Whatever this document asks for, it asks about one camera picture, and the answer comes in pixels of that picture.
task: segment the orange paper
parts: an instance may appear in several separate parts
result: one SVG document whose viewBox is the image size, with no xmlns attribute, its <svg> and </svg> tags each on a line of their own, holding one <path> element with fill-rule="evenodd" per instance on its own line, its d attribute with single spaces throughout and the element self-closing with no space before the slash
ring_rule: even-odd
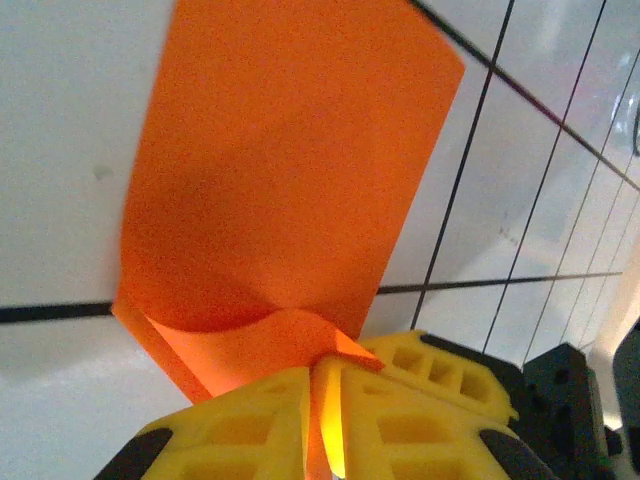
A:
<svg viewBox="0 0 640 480">
<path fill-rule="evenodd" d="M 178 0 L 114 312 L 194 401 L 357 339 L 462 76 L 404 0 Z"/>
</svg>

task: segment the orange sheet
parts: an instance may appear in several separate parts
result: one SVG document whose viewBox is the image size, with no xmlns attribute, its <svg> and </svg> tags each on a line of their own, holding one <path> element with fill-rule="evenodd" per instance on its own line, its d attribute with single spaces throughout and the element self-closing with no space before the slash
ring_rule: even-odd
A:
<svg viewBox="0 0 640 480">
<path fill-rule="evenodd" d="M 177 1 L 114 313 L 189 398 L 380 368 L 353 340 L 462 73 L 404 0 Z"/>
</svg>

